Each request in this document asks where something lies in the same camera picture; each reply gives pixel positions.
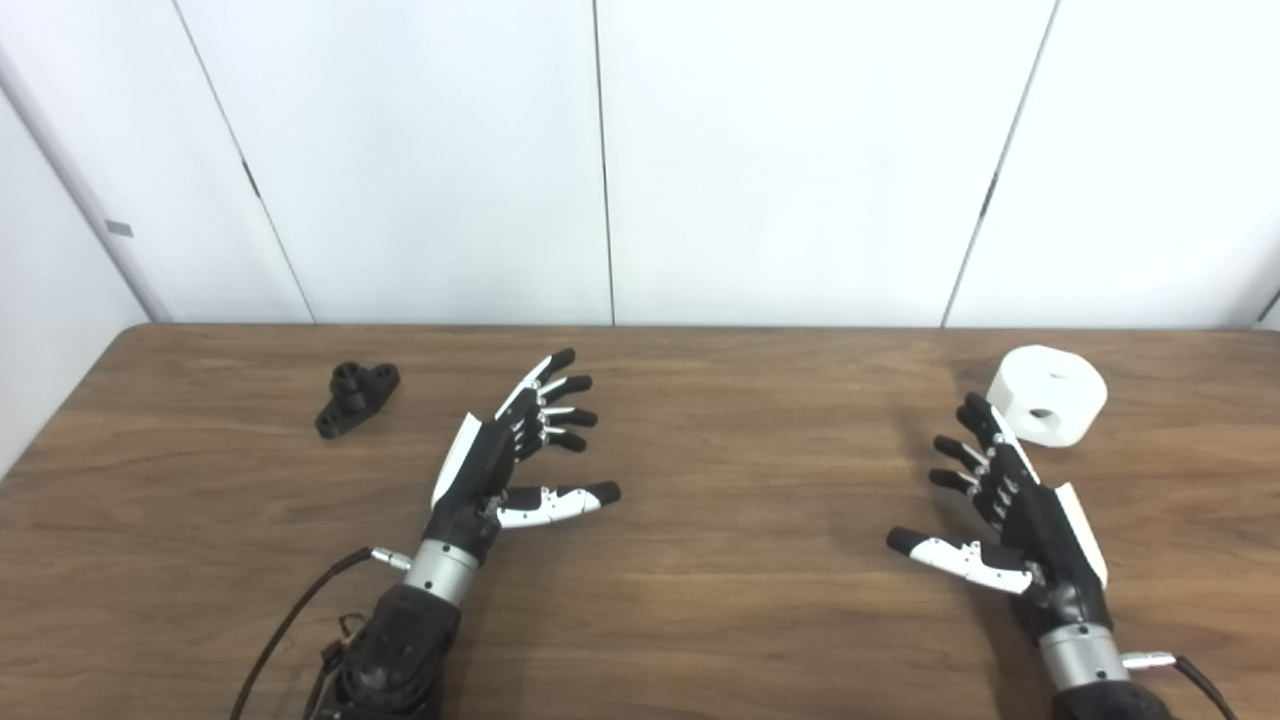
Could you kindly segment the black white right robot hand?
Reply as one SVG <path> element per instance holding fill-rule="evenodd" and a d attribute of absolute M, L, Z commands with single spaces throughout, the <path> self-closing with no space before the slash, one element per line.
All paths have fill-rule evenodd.
<path fill-rule="evenodd" d="M 892 551 L 928 568 L 1010 597 L 1011 612 L 1032 642 L 1065 626 L 1114 629 L 1105 561 L 1073 488 L 1044 486 L 1001 411 L 969 392 L 957 421 L 970 446 L 936 436 L 933 447 L 960 464 L 934 468 L 933 486 L 963 495 L 996 542 L 960 542 L 905 527 L 888 530 Z"/>

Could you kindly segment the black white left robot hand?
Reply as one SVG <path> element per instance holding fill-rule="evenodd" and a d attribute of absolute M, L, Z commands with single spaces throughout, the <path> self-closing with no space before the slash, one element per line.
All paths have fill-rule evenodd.
<path fill-rule="evenodd" d="M 515 469 L 544 448 L 573 454 L 586 450 L 588 442 L 575 429 L 594 427 L 598 415 L 558 404 L 567 395 L 593 387 L 589 375 L 566 375 L 575 360 L 573 348 L 562 348 L 530 370 L 492 418 L 465 415 L 431 493 L 424 541 L 484 562 L 506 529 L 549 525 L 621 501 L 622 489 L 613 480 L 586 486 L 511 484 Z"/>

